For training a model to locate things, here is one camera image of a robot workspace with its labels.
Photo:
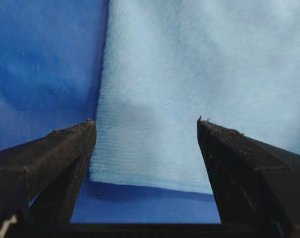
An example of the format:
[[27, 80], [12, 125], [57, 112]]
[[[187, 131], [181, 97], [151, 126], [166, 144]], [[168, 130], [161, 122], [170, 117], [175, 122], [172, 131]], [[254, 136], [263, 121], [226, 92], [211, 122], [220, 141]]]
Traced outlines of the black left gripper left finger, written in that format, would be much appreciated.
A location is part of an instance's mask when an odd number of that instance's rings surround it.
[[68, 224], [96, 145], [93, 119], [0, 151], [0, 237], [5, 222]]

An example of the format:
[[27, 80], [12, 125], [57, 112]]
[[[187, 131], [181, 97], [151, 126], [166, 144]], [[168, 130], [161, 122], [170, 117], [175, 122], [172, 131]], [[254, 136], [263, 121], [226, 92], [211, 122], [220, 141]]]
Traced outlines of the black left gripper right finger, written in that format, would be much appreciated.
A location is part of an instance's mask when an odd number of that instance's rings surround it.
[[300, 238], [300, 155], [207, 120], [197, 140], [221, 223], [207, 238]]

